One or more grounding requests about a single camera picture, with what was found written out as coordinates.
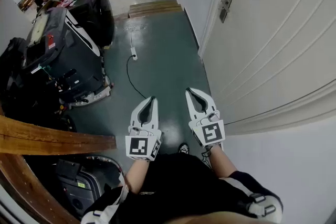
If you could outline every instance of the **power cable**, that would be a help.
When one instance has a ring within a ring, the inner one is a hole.
[[[139,93],[139,95],[141,95],[142,97],[144,97],[146,99],[146,97],[140,92],[137,90],[137,88],[134,86],[134,84],[132,83],[131,79],[130,79],[130,75],[128,74],[128,62],[130,61],[131,58],[135,57],[135,55],[131,55],[128,60],[127,60],[127,63],[126,63],[126,72],[127,72],[127,77],[128,77],[128,80],[130,81],[131,85],[133,86],[134,90],[137,91]]]

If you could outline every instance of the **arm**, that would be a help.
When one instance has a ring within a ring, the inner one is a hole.
[[[127,172],[125,181],[128,188],[134,194],[138,194],[142,188],[143,182],[145,180],[147,171],[149,167],[149,162],[147,161],[135,161],[130,170]]]
[[[235,165],[230,161],[219,145],[212,147],[209,160],[218,178],[229,177],[233,172],[237,171]]]

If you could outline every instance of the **sticker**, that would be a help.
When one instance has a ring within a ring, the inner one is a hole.
[[[54,43],[54,36],[53,35],[47,35],[48,37],[48,46]]]
[[[130,155],[147,155],[147,138],[133,137],[130,145]]]
[[[55,43],[49,45],[49,50],[55,47]]]
[[[151,157],[155,158],[157,155],[157,152],[159,151],[160,148],[160,142],[156,140],[154,149],[152,151]]]
[[[202,127],[205,143],[222,139],[222,133],[218,123]]]
[[[139,161],[150,161],[150,159],[149,158],[147,158],[147,157],[131,157],[132,159],[137,159],[137,160],[139,160]]]

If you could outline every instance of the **power strip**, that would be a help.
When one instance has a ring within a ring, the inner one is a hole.
[[[132,55],[133,55],[133,60],[136,61],[138,59],[138,55],[137,55],[134,47],[131,48],[131,52],[132,52]]]

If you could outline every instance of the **door panel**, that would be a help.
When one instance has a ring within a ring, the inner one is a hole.
[[[203,57],[225,123],[275,109],[336,78],[333,3],[233,0]]]

